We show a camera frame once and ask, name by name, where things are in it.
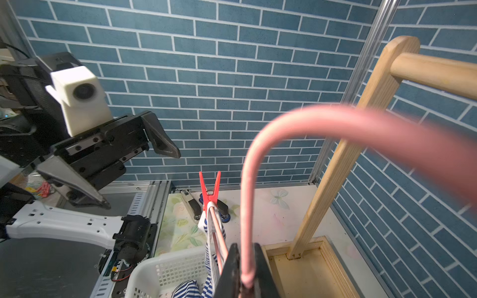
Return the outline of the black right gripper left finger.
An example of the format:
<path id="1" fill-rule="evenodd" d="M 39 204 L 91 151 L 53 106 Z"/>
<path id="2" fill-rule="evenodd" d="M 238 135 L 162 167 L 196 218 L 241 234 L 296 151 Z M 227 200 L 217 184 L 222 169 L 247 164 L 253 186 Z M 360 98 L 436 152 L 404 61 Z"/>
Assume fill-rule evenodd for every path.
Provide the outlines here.
<path id="1" fill-rule="evenodd" d="M 240 288 L 240 252 L 238 244 L 233 243 L 229 249 L 213 298 L 238 298 Z"/>

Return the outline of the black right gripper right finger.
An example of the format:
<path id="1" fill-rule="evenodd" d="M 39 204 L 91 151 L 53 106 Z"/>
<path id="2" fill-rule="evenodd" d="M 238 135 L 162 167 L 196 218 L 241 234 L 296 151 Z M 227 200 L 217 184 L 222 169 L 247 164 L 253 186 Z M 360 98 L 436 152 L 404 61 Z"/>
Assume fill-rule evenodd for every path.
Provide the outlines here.
<path id="1" fill-rule="evenodd" d="M 254 278 L 255 298 L 279 298 L 279 292 L 272 277 L 267 258 L 258 243 L 253 244 L 256 272 Z"/>

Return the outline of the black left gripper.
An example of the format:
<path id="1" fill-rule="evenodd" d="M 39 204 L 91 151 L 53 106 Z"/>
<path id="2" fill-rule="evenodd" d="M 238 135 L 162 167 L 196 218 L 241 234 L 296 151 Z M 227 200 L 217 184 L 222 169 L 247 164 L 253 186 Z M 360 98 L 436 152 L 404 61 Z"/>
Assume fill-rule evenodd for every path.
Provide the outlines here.
<path id="1" fill-rule="evenodd" d="M 149 149 L 147 138 L 155 153 L 181 158 L 157 116 L 147 111 L 141 116 L 122 116 L 52 145 L 54 156 L 39 164 L 37 171 L 47 180 L 81 192 L 94 205 L 110 209 L 98 190 L 125 174 L 125 162 Z"/>

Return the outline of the blue white striped tank top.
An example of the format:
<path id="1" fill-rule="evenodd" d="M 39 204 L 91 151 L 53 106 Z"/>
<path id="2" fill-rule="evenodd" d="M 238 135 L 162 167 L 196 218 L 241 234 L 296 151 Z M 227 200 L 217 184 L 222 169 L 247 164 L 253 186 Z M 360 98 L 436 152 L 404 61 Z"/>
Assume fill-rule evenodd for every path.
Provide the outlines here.
<path id="1" fill-rule="evenodd" d="M 213 202 L 206 204 L 198 228 L 205 234 L 204 252 L 189 263 L 196 276 L 179 284 L 172 292 L 173 298 L 212 298 L 224 270 L 228 248 L 226 233 L 219 220 L 218 208 Z"/>

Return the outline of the pink wire hanger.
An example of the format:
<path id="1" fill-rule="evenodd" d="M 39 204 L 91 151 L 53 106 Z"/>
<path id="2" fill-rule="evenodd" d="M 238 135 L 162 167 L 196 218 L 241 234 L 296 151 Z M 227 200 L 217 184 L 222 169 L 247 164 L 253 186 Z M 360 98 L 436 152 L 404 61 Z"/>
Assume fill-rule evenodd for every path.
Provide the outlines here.
<path id="1" fill-rule="evenodd" d="M 287 139 L 330 136 L 350 145 L 372 147 L 452 192 L 460 200 L 477 201 L 477 144 L 439 125 L 419 125 L 377 109 L 308 106 L 270 122 L 248 149 L 240 184 L 241 296 L 254 296 L 256 264 L 252 232 L 255 187 L 264 157 Z"/>

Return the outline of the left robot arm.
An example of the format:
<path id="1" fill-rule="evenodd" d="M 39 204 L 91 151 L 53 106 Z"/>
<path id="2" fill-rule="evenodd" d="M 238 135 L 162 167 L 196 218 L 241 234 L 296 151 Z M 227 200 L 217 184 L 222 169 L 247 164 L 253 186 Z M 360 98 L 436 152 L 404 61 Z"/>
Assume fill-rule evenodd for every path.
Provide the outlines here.
<path id="1" fill-rule="evenodd" d="M 101 190 L 126 172 L 138 154 L 180 158 L 157 116 L 113 117 L 98 77 L 69 52 L 25 57 L 1 65 L 1 156 L 45 183 L 73 211 L 46 206 L 13 183 L 1 185 L 1 238 L 53 238 L 112 250 L 134 266 L 152 250 L 157 226 L 144 216 L 99 217 L 83 207 L 109 209 Z"/>

